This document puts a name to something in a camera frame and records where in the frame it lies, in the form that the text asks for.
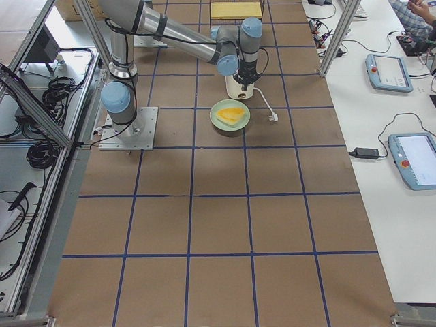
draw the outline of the cardboard box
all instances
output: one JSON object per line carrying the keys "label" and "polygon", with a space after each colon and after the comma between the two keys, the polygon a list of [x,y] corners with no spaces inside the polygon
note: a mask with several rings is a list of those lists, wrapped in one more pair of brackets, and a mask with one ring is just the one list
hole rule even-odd
{"label": "cardboard box", "polygon": [[[107,17],[99,6],[98,0],[88,0],[88,3],[95,19],[103,20]],[[78,22],[82,20],[82,17],[80,17],[80,14],[77,11],[74,0],[57,0],[55,6],[65,22]]]}

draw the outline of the blue joint cap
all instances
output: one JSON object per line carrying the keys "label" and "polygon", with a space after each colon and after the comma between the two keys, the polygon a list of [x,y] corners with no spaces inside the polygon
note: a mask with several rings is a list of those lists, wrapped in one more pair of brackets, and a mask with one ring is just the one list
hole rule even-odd
{"label": "blue joint cap", "polygon": [[227,54],[218,60],[217,69],[223,76],[233,75],[238,71],[238,57],[235,54]]}
{"label": "blue joint cap", "polygon": [[242,28],[248,36],[256,38],[262,36],[262,22],[255,17],[244,19]]}
{"label": "blue joint cap", "polygon": [[219,26],[212,26],[211,27],[211,39],[214,39],[214,40],[217,39],[218,29],[219,29]]}
{"label": "blue joint cap", "polygon": [[129,106],[130,92],[123,83],[111,82],[102,89],[100,99],[108,112],[119,114]]}

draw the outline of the wooden board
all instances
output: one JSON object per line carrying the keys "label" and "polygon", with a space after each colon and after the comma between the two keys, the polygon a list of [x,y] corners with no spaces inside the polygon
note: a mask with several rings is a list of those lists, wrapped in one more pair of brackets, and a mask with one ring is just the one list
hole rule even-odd
{"label": "wooden board", "polygon": [[259,2],[212,2],[211,19],[244,19],[256,17],[262,19]]}

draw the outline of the keyboard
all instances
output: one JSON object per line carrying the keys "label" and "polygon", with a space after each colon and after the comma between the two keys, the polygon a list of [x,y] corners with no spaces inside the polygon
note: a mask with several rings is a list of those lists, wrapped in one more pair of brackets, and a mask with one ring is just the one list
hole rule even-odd
{"label": "keyboard", "polygon": [[[348,0],[339,0],[339,2],[343,5],[343,7],[345,7],[347,5]],[[367,20],[367,19],[368,19],[367,12],[365,11],[365,9],[363,9],[361,5],[359,5],[357,7],[356,14],[354,15],[353,20]]]}

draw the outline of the plaid shirt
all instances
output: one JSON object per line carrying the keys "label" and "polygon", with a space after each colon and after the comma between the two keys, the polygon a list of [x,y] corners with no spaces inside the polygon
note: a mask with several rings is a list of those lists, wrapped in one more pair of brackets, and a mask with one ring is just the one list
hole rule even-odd
{"label": "plaid shirt", "polygon": [[415,37],[422,39],[427,38],[427,35],[432,30],[431,26],[428,25],[423,18],[411,12],[411,10],[407,8],[407,3],[400,2],[400,0],[389,0],[389,3],[406,32],[409,32]]}

